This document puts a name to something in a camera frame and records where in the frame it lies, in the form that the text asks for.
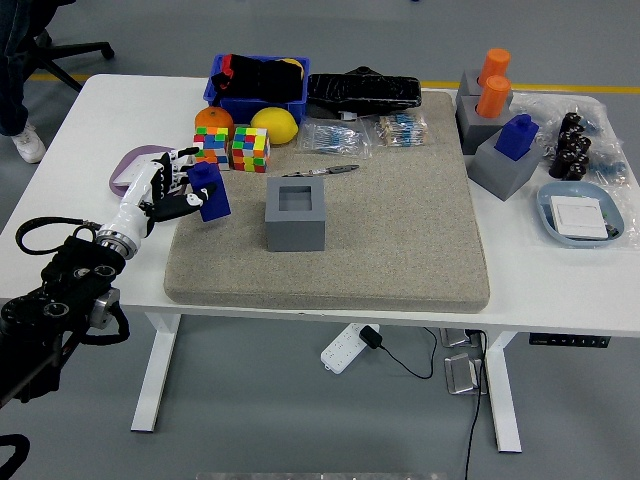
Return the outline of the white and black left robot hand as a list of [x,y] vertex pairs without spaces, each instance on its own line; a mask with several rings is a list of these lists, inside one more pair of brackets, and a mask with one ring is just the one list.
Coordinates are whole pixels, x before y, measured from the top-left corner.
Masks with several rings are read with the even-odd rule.
[[178,168],[174,161],[195,151],[194,147],[172,150],[146,161],[122,197],[116,216],[100,228],[97,237],[100,240],[120,237],[139,244],[156,223],[180,218],[208,206],[218,190],[214,181],[203,187],[192,185],[190,193],[170,193],[172,186],[195,168],[194,165]]

